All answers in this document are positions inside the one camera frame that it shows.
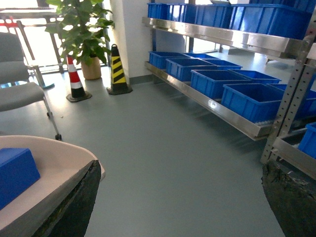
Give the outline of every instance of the plant pot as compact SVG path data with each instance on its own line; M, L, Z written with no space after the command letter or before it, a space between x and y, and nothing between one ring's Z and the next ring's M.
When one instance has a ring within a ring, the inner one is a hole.
M92 63L89 66L84 62L81 62L81 69L83 77L87 80L96 80L101 78L101 66L98 57L93 57Z

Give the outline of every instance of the blue storage bin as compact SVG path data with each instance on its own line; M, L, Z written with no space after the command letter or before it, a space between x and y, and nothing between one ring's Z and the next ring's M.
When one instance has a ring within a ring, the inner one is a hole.
M250 80L229 71L192 70L191 87L211 99L222 98L224 84L250 83Z
M298 149L308 154L309 156L316 158L316 122L306 125L307 131L298 146Z
M279 83L281 80L272 76L251 70L231 70L233 73L242 75L243 77L252 80L253 83L271 84Z
M180 81L191 81L191 70L216 70L214 64L198 58L167 59L166 72Z
M197 6L193 4L167 4L167 20L194 23Z
M301 11L312 13L314 11L316 0L250 0L250 4L282 4L294 7Z
M193 57L193 58L209 58L209 59L218 59L220 60L220 58L216 58L216 57L213 57L213 56L210 56L206 53L183 53L184 55L187 55L187 56L190 56L190 57Z
M311 16L284 5L236 4L229 29L301 40Z
M286 84L270 84L269 86L276 87L284 93ZM296 119L302 119L316 115L316 91L309 90L306 97L303 99L300 108L297 111Z
M283 93L272 86L253 83L224 85L222 105L251 122L274 120Z
M198 5L195 24L228 29L232 12L226 4Z
M166 20L168 14L168 5L163 3L148 3L149 18Z
M149 52L149 63L159 69L166 69L166 59L168 58L190 58L190 56L177 52Z
M205 58L203 59L204 61L206 62L210 62L212 64L215 64L218 68L218 70L231 70L231 69L241 69L242 66L240 65L237 65L235 63L231 63L231 62L228 62L228 61L225 61L225 60L214 60L214 59L208 59L208 58Z

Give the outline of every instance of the green leaves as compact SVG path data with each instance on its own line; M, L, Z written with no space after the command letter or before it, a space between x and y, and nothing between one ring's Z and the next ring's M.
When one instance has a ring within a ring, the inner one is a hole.
M48 4L57 6L57 14L61 16L58 27L47 27L45 31L58 33L62 38L63 55L72 54L73 58L87 65L92 63L91 57L97 56L107 63L105 54L111 53L106 48L110 41L104 29L113 25L113 21L104 18L111 12L99 4L103 0L46 0Z
M54 6L59 6L61 2L62 2L61 0L46 0L47 4L54 5Z

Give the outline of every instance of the chair seat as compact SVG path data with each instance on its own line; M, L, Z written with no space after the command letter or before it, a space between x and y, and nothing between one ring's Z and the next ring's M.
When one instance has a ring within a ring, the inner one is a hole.
M0 112L17 109L44 99L44 91L34 82L0 89Z

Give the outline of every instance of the red and white cone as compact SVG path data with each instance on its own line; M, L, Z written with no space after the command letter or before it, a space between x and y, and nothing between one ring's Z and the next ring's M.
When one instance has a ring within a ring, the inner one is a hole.
M67 64L70 78L71 94L67 95L66 98L70 102L78 102L91 98L92 95L83 89L82 83L77 73L77 69L74 66L73 58L71 56L67 56Z

